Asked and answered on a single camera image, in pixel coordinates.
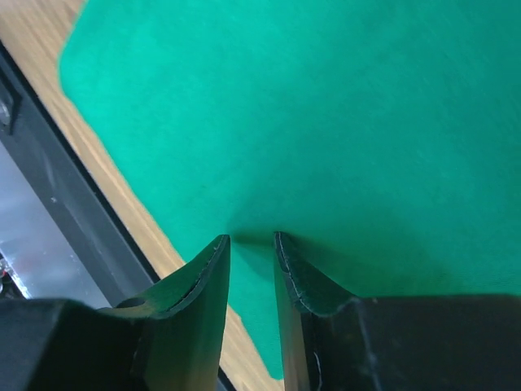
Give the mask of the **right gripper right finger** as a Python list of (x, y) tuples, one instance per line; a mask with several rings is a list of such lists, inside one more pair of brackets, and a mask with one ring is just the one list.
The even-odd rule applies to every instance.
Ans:
[(358, 297), (289, 235), (274, 249), (286, 389), (519, 389), (519, 297)]

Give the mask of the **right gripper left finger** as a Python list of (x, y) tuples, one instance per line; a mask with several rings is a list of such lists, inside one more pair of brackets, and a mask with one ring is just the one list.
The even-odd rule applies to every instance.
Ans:
[(4, 390), (222, 390), (230, 237), (114, 308), (1, 303)]

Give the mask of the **green t shirt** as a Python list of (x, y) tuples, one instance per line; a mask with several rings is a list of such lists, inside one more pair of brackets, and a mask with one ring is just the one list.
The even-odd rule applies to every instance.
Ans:
[(517, 1), (90, 1), (72, 100), (282, 378), (273, 234), (359, 296), (520, 291)]

